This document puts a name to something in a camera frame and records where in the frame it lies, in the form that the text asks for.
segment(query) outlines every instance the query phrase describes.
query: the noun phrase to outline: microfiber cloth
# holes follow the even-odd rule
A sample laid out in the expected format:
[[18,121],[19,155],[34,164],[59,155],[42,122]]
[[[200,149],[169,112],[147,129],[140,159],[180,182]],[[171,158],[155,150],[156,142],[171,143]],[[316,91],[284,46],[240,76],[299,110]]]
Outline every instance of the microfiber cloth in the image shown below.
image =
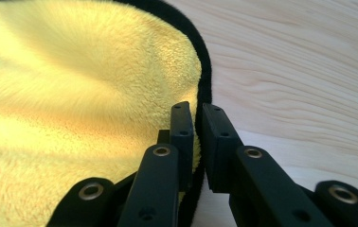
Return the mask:
[[[200,135],[209,57],[166,3],[0,1],[0,226],[44,226],[75,183],[136,172],[182,101]],[[182,226],[200,195],[199,138]]]

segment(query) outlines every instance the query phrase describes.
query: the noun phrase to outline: wood grain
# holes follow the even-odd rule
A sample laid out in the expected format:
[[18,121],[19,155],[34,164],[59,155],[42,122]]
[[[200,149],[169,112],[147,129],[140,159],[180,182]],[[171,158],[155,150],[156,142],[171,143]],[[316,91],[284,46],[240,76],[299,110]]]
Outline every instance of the wood grain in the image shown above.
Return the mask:
[[[358,188],[358,1],[169,0],[196,25],[213,103],[296,183]],[[234,226],[205,188],[193,226]]]

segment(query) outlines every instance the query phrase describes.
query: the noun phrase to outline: yellow towel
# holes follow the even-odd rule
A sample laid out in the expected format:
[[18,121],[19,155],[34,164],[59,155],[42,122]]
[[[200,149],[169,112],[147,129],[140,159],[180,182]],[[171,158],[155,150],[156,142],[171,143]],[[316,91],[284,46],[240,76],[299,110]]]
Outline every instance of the yellow towel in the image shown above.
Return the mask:
[[194,120],[201,74],[184,33],[131,5],[0,2],[0,226],[45,225],[75,183],[137,171],[173,104]]

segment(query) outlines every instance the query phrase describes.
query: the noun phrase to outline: black fabric border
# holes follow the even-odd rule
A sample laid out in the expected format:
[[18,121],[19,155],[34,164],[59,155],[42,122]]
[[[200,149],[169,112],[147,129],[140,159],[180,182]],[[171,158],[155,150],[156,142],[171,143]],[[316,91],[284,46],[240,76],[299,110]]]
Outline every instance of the black fabric border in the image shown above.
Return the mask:
[[[202,123],[203,123],[203,103],[211,103],[211,60],[206,49],[206,44],[203,41],[197,28],[194,24],[178,9],[160,0],[116,0],[116,2],[126,3],[138,9],[147,11],[165,22],[171,24],[176,29],[182,31],[188,36],[188,39],[194,46],[199,60],[202,65],[202,75],[198,84],[197,94],[197,110],[195,119],[196,132],[200,138],[202,137]],[[197,203],[200,199],[200,194],[203,186],[203,179],[205,173],[205,166],[203,157],[193,174],[193,186],[185,195],[179,208],[178,226],[188,227],[193,222],[194,213],[196,211]]]

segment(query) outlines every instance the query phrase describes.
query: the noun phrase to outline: towel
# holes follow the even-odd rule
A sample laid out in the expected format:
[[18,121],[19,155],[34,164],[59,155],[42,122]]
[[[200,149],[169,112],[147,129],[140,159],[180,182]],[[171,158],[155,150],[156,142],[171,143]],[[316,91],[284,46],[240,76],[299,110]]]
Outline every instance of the towel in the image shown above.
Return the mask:
[[[175,103],[201,134],[210,67],[196,28],[161,1],[0,2],[0,226],[44,226],[75,183],[137,171]],[[203,176],[195,137],[183,226]]]

